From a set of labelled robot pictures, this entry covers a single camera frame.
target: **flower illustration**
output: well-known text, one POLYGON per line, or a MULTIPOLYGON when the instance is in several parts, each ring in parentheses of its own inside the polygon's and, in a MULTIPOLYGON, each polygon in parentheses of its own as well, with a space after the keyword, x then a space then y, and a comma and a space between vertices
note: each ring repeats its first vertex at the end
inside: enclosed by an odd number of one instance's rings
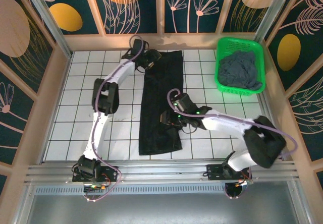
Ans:
MULTIPOLYGON (((27 121, 26 119, 14 114, 10 111, 10 106, 11 106, 11 103, 12 103, 12 100, 14 97, 14 92, 15 92, 15 88, 11 84, 8 84, 8 86, 6 88, 6 86, 3 82, 0 83, 0 113, 4 113, 4 114, 9 113, 9 114, 17 117, 18 119, 21 119, 26 122, 27 121)), ((5 124, 3 122, 0 122, 0 125, 7 127, 13 131, 23 133, 22 130, 19 130, 19 129, 12 127, 8 124, 5 124)))
POLYGON ((175 33, 177 33, 175 19, 174 19, 174 11, 185 9, 187 5, 184 3, 185 0, 167 0, 167 2, 172 10, 174 29, 175 29, 175 33))
POLYGON ((194 0, 194 6, 197 15, 196 32, 198 32, 198 22, 200 16, 207 16, 218 13, 219 8, 216 7, 217 4, 217 0, 194 0))

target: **white tile floor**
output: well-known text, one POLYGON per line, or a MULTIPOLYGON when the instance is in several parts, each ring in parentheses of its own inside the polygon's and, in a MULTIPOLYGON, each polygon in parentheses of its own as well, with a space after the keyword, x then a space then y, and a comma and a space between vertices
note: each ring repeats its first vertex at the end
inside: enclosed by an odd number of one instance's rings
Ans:
MULTIPOLYGON (((124 51, 77 51, 69 71, 55 117, 44 160, 73 160, 82 155, 92 126, 92 88, 96 78, 116 68, 124 51)), ((256 118, 261 114, 256 95, 221 93, 214 82, 215 51, 183 50, 184 92, 198 106, 208 105, 222 113, 256 118)), ((113 115, 99 153, 110 160, 225 158, 233 149, 245 147, 237 138, 222 132, 186 127, 180 131, 183 150, 139 156, 140 107, 144 76, 136 71, 120 86, 120 106, 113 115)))

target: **blue towel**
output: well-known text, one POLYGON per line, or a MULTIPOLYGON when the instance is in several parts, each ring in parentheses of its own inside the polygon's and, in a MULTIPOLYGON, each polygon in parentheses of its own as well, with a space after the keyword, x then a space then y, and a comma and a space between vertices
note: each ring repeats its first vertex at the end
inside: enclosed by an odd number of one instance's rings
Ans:
POLYGON ((235 51, 220 61, 218 81, 226 86, 257 90, 262 83, 257 81, 258 70, 253 51, 235 51))

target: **green plastic basket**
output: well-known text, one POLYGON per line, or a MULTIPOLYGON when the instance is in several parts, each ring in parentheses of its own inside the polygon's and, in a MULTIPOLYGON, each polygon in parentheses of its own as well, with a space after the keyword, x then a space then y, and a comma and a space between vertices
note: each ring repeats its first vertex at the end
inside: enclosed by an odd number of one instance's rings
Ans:
POLYGON ((214 78, 216 80, 216 84, 218 85, 218 90, 221 92, 228 92, 228 93, 242 94, 242 95, 252 95, 252 94, 261 93, 266 86, 262 46, 255 41, 250 41, 245 39, 238 39, 238 38, 231 38, 231 37, 221 38, 218 41, 216 73, 214 78), (257 80, 262 83, 261 88, 257 90, 242 89, 237 87, 226 86, 221 84, 218 81, 218 73, 219 73, 219 66, 220 66, 221 59, 233 54, 237 50, 240 50, 240 51, 252 50, 255 53, 256 55, 255 65, 256 65, 256 68, 258 69, 257 80))

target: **purple cable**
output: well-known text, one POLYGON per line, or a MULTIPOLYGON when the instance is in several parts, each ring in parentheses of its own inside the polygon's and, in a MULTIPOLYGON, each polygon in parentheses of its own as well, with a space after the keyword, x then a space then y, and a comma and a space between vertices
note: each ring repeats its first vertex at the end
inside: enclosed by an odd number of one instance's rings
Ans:
POLYGON ((179 89, 171 89, 168 93, 167 93, 167 101, 168 101, 168 104, 170 105, 170 107, 178 114, 182 115, 182 116, 185 116, 185 117, 198 117, 198 118, 210 118, 210 117, 216 117, 216 118, 222 118, 222 119, 229 119, 229 120, 233 120, 233 121, 236 121, 236 122, 239 122, 239 123, 242 123, 242 124, 249 124, 249 125, 252 125, 252 126, 255 126, 255 127, 258 127, 258 128, 263 128, 263 129, 266 129, 266 130, 269 130, 269 131, 272 131, 272 132, 276 132, 280 135, 283 135, 283 136, 286 136, 288 137, 293 143, 294 143, 294 149, 289 151, 289 152, 286 152, 286 153, 283 153, 280 155, 280 157, 284 157, 284 156, 287 156, 287 155, 291 155, 293 152, 295 152, 298 148, 298 144, 297 142, 295 141, 295 139, 293 137, 291 137, 290 135, 288 135, 287 133, 281 131, 281 130, 278 130, 276 128, 272 128, 272 127, 268 127, 268 126, 264 126, 264 125, 261 125, 261 124, 258 124, 258 123, 255 123, 255 122, 250 122, 250 121, 246 121, 246 120, 242 120, 242 119, 239 119, 237 117, 232 117, 232 116, 228 116, 228 115, 223 115, 223 114, 209 114, 209 115, 191 115, 191 114, 186 114, 186 113, 183 113, 183 112, 180 112, 179 110, 177 110, 172 102, 171 102, 171 93, 173 92, 177 92, 177 94, 180 94, 181 91, 179 89))
POLYGON ((121 173, 121 171, 118 169, 118 168, 116 168, 116 167, 114 167, 114 166, 112 166, 112 165, 110 165, 110 164, 108 164, 108 163, 106 163, 98 154, 97 154, 97 152, 95 151, 95 149, 94 149, 94 133, 95 133, 95 129, 96 129, 96 126, 97 126, 97 124, 98 124, 98 122, 99 122, 99 120, 101 119, 100 118, 100 116, 101 116, 101 112, 98 110, 98 101, 99 101, 99 96, 100 96, 100 93, 101 93, 101 90, 102 90, 102 88, 103 88, 103 86, 104 86, 104 84, 108 81, 108 80, 110 80, 122 67, 124 67, 126 64, 128 64, 128 63, 130 63, 130 62, 132 62, 134 59, 136 59, 140 54, 141 54, 141 52, 142 52, 142 50, 143 50, 143 39, 142 39, 142 37, 141 36, 139 36, 139 35, 133 35, 132 37, 130 37, 130 39, 129 39, 129 45, 130 45, 130 48, 131 48, 131 39, 132 38, 134 38, 135 36, 137 36, 137 37, 139 37, 140 38, 140 40, 141 40, 141 47, 140 47, 140 50, 139 50, 139 52, 136 54, 136 55, 134 55, 131 59, 129 59, 129 60, 127 60, 126 62, 124 62, 123 64, 120 64, 117 68, 116 68, 116 70, 111 74, 111 76, 110 77, 108 77, 107 79, 105 79, 102 83, 101 83, 101 85, 100 85, 100 87, 99 87, 99 89, 98 89, 98 91, 97 91, 97 95, 96 95, 96 99, 95 99, 95 103, 94 103, 94 109, 95 109, 95 112, 98 112, 98 117, 97 117, 97 119, 96 119, 96 122, 94 123, 94 127, 93 127, 93 132, 92 132, 92 135, 91 135, 91 144, 92 144, 92 150, 93 150, 93 152, 94 152, 94 155, 97 157, 97 159, 98 160, 100 160, 104 165, 106 165, 106 166, 108 166, 108 167, 110 167, 110 168, 112 168, 113 170, 115 170, 115 171, 117 171, 118 172, 118 174, 119 174, 119 178, 117 179, 117 181, 116 181, 116 183, 104 194, 104 195, 101 195, 100 197, 98 197, 98 198, 96 198, 96 199, 90 199, 90 198, 88 198, 88 195, 87 195, 87 193, 85 194, 85 196, 86 196, 86 199, 88 200, 88 201, 93 201, 93 202, 95 202, 95 201, 98 201, 98 200, 101 200, 101 199, 103 199, 105 196, 107 196, 113 189, 114 189, 114 187, 121 181, 121 177, 122 177, 122 173, 121 173))

